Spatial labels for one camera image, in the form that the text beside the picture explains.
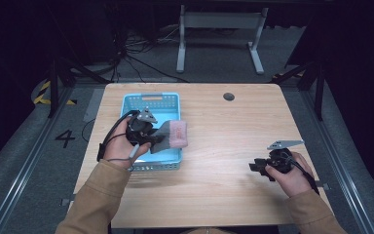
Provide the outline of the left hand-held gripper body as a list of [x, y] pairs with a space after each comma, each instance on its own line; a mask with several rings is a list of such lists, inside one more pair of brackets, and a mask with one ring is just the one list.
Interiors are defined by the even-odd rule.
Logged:
[[144, 133], [153, 128], [157, 120], [148, 107], [144, 107], [142, 110], [131, 110], [130, 115], [131, 118], [128, 121], [126, 129], [126, 138], [132, 145], [142, 145], [141, 141], [144, 137], [153, 136], [145, 136]]

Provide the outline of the person's left hand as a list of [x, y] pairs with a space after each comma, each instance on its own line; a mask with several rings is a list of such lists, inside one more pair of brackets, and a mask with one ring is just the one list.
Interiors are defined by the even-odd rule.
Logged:
[[103, 156], [103, 159], [107, 162], [113, 163], [125, 170], [129, 170], [135, 160], [148, 152], [151, 147], [151, 143], [146, 142], [138, 146], [137, 150], [134, 150], [134, 146], [126, 137], [129, 120], [130, 117], [127, 117], [116, 127], [111, 138], [107, 140], [105, 154]]

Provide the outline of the aluminium floor rail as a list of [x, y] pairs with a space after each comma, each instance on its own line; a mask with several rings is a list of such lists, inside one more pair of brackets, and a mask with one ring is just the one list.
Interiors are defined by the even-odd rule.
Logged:
[[323, 145], [328, 153], [330, 165], [337, 177], [337, 180], [341, 186], [343, 194], [347, 200], [347, 203], [354, 215], [355, 221], [362, 234], [374, 234], [374, 223], [372, 222], [370, 215], [366, 211], [362, 199], [356, 189], [355, 183], [350, 176], [348, 170], [343, 165], [343, 162], [339, 158], [339, 154], [336, 147], [330, 137], [328, 130], [325, 125], [316, 115], [314, 102], [308, 92], [301, 92], [300, 96], [306, 104], [310, 116], [313, 118], [316, 128], [318, 129], [319, 135], [323, 140]]
[[60, 107], [52, 114], [51, 118], [47, 118], [44, 122], [44, 126], [37, 136], [32, 149], [27, 154], [26, 159], [24, 160], [17, 176], [11, 183], [11, 187], [7, 192], [5, 199], [0, 205], [0, 234], [6, 225], [12, 211], [14, 210], [19, 197], [21, 196], [26, 184], [28, 183], [36, 164], [38, 163], [44, 144], [46, 143], [51, 130], [53, 129], [60, 112], [64, 108], [64, 105], [67, 103], [67, 100], [70, 98], [73, 92], [72, 88], [64, 88], [59, 95]]

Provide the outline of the black metal stand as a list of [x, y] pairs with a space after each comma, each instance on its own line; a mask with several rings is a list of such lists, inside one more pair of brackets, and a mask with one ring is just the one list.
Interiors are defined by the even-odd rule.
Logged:
[[89, 77], [99, 84], [109, 84], [109, 81], [102, 78], [95, 72], [90, 71], [84, 65], [79, 64], [73, 60], [67, 58], [56, 58], [53, 60], [50, 69], [50, 113], [49, 118], [52, 118], [57, 113], [58, 107], [60, 105], [59, 94], [58, 94], [58, 81], [61, 81], [62, 85], [66, 88], [73, 88], [76, 79], [73, 75], [71, 69], [77, 70], [84, 77]]
[[324, 68], [320, 62], [311, 61], [299, 65], [283, 74], [275, 74], [270, 81], [271, 84], [280, 84], [291, 77], [302, 74], [297, 88], [299, 91], [309, 91], [313, 84], [316, 84], [314, 111], [317, 118], [322, 120], [322, 100], [324, 91]]

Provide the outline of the white metal table frame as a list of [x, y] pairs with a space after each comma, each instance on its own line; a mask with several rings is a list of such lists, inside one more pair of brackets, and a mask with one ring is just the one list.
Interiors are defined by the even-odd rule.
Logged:
[[179, 16], [179, 47], [176, 62], [176, 72], [183, 73], [186, 60], [186, 28], [228, 28], [228, 29], [254, 29], [255, 36], [247, 43], [253, 66], [257, 74], [263, 74], [264, 68], [257, 48], [268, 16], [269, 9], [263, 8], [258, 13], [215, 13], [190, 12], [185, 5], [180, 6]]

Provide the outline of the light blue plastic basket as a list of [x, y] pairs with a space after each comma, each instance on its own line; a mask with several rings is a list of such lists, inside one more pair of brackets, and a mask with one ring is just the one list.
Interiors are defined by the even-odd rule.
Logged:
[[[153, 124], [155, 129], [161, 127], [166, 121], [181, 119], [178, 93], [124, 95], [120, 116], [124, 116], [131, 110], [142, 111], [145, 107], [157, 120], [157, 123]], [[135, 161], [133, 168], [140, 172], [178, 170], [182, 155], [182, 150], [176, 148], [154, 154], [148, 151]]]

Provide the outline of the person's right hand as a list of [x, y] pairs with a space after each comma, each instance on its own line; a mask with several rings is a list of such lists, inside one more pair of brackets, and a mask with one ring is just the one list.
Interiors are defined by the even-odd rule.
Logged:
[[[300, 153], [293, 152], [292, 156], [306, 173], [313, 176], [311, 167]], [[288, 197], [294, 197], [312, 189], [311, 184], [308, 182], [303, 172], [297, 167], [293, 168], [287, 174], [282, 174], [269, 165], [265, 167], [265, 170], [279, 183], [280, 187]]]

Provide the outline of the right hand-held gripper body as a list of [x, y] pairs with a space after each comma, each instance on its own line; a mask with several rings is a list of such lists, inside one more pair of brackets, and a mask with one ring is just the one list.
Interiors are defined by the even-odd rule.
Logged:
[[287, 174], [294, 166], [300, 165], [293, 159], [289, 147], [303, 144], [304, 140], [277, 140], [267, 147], [270, 151], [268, 164], [277, 171]]

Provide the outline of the yellow black floor tape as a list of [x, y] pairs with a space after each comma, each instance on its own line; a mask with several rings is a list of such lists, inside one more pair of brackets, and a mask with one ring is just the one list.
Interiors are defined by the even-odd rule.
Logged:
[[[36, 98], [33, 100], [34, 104], [51, 104], [51, 99], [50, 98], [44, 98], [44, 95], [46, 91], [50, 88], [51, 81], [45, 81], [44, 84], [42, 85], [40, 91], [38, 92]], [[69, 99], [66, 104], [67, 105], [75, 105], [78, 103], [78, 100], [76, 99]]]

